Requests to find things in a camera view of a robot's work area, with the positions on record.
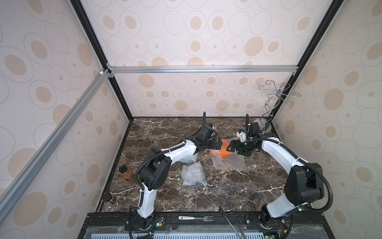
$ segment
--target wallpaper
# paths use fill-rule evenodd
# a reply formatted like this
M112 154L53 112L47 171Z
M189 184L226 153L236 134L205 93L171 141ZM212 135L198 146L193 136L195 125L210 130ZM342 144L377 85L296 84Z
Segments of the wallpaper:
M114 66L297 64L331 0L82 0Z
M271 91L291 72L115 74L133 116L261 116Z
M337 239L382 235L381 20L381 0L348 1L293 89L301 98L273 121L288 147L322 166Z
M106 80L3 222L0 239L77 239L127 122Z
M0 195L99 72L65 0L0 1Z

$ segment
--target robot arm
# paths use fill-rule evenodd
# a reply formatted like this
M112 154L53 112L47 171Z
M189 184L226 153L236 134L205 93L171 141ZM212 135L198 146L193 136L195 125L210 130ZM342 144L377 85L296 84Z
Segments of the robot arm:
M239 140L232 140L227 151L250 156L252 150L263 149L269 153L288 173L284 193L273 202L262 208L263 225L274 218L284 216L297 207L305 207L324 197L324 184L328 193L332 192L326 179L322 176L322 168L316 164L309 164L306 160L295 155L278 138L271 133L263 133L257 123L249 123L247 114L246 128L237 133ZM141 186L139 205L135 217L141 228L146 228L149 216L154 211L154 201L157 190L167 178L169 168L180 159L193 155L200 150L220 150L222 140L216 139L216 131L212 125L203 124L193 135L169 149L152 148L144 162L137 170L135 180ZM332 195L328 195L328 203L321 211L326 211L332 203Z
M307 203L324 197L324 182L322 180L324 177L321 166L317 163L310 164L295 155L272 133L263 133L258 123L249 123L248 114L246 116L246 128L237 132L236 135L239 140L232 140L227 151L237 151L238 154L250 156L252 150L260 151L263 149L288 173L284 193L262 209L266 212L268 219L284 216L300 206L307 208L305 206ZM326 180L325 184L328 193L331 193ZM330 206L331 202L328 202L322 211L327 210Z
M137 209L140 217L146 219L154 212L157 190L164 184L171 165L204 149L221 149L222 140L215 138L216 135L213 125L206 124L204 118L200 129L181 143L169 149L152 148L149 151L135 177L141 186Z

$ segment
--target spice jar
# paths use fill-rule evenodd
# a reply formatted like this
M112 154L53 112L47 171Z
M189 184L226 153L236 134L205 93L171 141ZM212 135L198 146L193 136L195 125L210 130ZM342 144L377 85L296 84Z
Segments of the spice jar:
M123 177L124 179L126 179L127 181L129 181L130 179L133 178L133 172L131 171L130 168L126 167L125 165L122 165L120 168L119 168L119 172L121 174L121 177Z

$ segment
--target orange plate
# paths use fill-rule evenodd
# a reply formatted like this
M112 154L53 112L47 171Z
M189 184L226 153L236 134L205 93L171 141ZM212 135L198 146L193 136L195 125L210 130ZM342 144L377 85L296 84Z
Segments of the orange plate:
M231 154L231 152L227 151L227 147L230 145L230 143L226 140L222 140L222 142L223 142L222 149L221 150L211 150L211 153L213 155L218 156L218 157L225 158Z

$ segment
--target jar lid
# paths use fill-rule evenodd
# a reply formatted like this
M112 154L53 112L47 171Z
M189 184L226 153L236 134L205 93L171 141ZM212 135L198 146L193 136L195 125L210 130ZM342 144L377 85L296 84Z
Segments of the jar lid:
M113 199L113 195L110 192L107 192L104 195L102 195L101 198L105 202L110 202Z
M125 173L127 171L127 167L125 165L122 165L120 168L119 168L119 172L120 173Z

